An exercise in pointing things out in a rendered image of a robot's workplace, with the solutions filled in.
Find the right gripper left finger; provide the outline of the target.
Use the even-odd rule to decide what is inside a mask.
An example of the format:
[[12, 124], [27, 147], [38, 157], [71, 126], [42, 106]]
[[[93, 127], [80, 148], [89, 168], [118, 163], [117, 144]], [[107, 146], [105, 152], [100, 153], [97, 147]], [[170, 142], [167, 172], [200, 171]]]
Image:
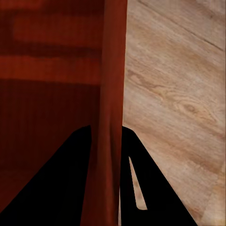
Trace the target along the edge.
[[80, 226], [92, 136], [74, 131], [0, 213], [0, 226]]

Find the storage box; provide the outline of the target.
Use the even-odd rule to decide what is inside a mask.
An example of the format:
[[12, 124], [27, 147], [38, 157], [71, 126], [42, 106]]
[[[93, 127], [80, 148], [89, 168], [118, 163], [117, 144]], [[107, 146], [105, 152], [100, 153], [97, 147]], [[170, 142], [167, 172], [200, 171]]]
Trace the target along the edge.
[[0, 213], [91, 126], [80, 226], [118, 226], [128, 0], [0, 0]]

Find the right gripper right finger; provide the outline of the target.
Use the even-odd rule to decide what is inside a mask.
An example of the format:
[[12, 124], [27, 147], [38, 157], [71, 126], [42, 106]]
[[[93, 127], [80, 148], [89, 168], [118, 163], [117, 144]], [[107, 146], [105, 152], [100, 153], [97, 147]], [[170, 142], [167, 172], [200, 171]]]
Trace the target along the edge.
[[[147, 206], [136, 206], [129, 157]], [[133, 130], [122, 127], [121, 226], [198, 226]]]

